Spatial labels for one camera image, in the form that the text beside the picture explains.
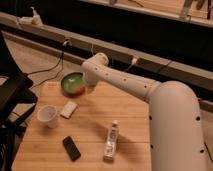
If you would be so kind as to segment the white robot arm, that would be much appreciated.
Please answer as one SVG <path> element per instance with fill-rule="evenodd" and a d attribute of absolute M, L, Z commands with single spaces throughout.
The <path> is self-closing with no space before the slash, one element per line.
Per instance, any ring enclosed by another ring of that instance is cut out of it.
<path fill-rule="evenodd" d="M 159 82 L 112 69 L 99 52 L 82 63 L 84 82 L 105 81 L 149 104 L 152 171 L 207 171 L 200 105 L 179 81 Z"/>

